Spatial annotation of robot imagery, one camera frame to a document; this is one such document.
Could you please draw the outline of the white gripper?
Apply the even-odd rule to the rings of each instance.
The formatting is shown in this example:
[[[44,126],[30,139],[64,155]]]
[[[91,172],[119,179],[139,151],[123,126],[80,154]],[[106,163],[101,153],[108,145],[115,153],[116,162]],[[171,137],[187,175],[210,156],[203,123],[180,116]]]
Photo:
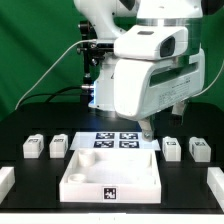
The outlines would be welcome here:
[[[182,100],[202,90],[204,76],[202,49],[190,56],[189,62],[182,67],[177,67],[174,59],[157,62],[120,59],[114,70],[115,111],[123,118],[140,120],[142,138],[152,141],[151,121],[144,118],[176,103],[172,108],[171,123],[181,125],[186,109]]]

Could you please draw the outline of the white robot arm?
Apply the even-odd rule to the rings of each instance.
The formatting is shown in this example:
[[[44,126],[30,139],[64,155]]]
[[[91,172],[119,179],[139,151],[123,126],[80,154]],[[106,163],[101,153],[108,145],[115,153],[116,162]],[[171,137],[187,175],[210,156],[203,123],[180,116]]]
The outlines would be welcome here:
[[[203,92],[201,24],[224,0],[73,0],[86,17],[85,61],[100,66],[89,107],[139,123],[153,139],[152,116],[168,107],[181,116]]]

